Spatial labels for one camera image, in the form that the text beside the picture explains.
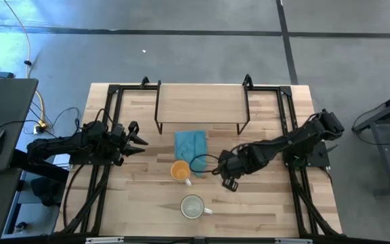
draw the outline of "butcher block tabletop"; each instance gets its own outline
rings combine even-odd
[[[83,123],[93,121],[99,109],[104,107],[108,86],[109,83],[91,84]],[[291,88],[297,121],[301,125],[314,113],[311,94],[306,85],[293,85]],[[168,125],[160,135],[154,122],[156,91],[124,91],[118,122],[127,127],[131,121],[137,121],[140,128],[138,136],[149,145],[140,146],[146,151],[125,158],[121,167],[111,167],[100,235],[298,237],[289,174],[281,154],[270,161],[267,167],[242,176],[238,180],[237,192],[222,187],[221,178],[212,174],[205,174],[202,178],[190,176],[191,187],[171,177],[171,165],[175,161],[174,133],[177,131],[205,130],[208,153],[216,156],[223,149],[230,150],[243,142],[273,139],[282,135],[276,94],[249,91],[248,99],[251,121],[240,136],[236,134],[236,125],[227,123],[176,123]],[[115,100],[110,109],[111,117]],[[207,169],[217,165],[211,158],[207,158],[207,163]],[[77,167],[70,170],[67,184]],[[85,202],[91,169],[92,166],[84,166],[74,179],[66,207],[68,222]],[[314,205],[325,220],[341,232],[328,176],[318,168],[307,168],[307,173]],[[212,209],[213,214],[204,214],[195,220],[184,217],[179,205],[186,195],[200,196],[205,207]],[[94,217],[95,205],[91,210],[89,229]],[[303,217],[305,227],[309,230],[305,207]],[[55,231],[62,229],[61,207]]]

